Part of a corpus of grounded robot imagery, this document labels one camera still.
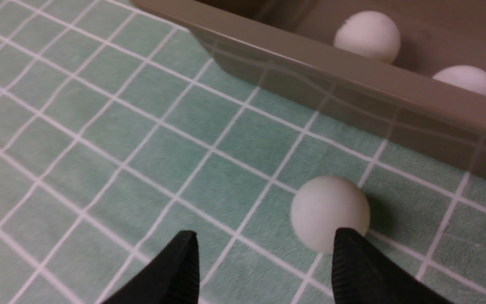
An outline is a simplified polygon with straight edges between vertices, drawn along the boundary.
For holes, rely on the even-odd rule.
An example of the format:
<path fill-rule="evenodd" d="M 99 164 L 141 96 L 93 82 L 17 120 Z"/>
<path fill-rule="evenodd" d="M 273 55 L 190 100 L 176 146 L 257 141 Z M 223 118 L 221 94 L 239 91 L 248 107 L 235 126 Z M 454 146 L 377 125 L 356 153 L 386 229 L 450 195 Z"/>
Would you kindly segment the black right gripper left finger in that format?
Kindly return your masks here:
<path fill-rule="evenodd" d="M 197 304 L 199 245 L 195 231 L 179 231 L 164 249 L 105 304 Z"/>

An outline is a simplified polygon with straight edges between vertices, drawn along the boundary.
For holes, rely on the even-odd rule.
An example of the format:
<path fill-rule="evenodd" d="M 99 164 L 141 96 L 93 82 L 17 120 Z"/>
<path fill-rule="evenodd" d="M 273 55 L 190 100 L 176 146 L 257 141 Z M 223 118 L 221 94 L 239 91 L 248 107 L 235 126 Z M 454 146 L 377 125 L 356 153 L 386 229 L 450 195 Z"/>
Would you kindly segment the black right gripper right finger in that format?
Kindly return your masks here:
<path fill-rule="evenodd" d="M 336 304 L 449 304 L 352 228 L 338 228 L 332 254 Z"/>

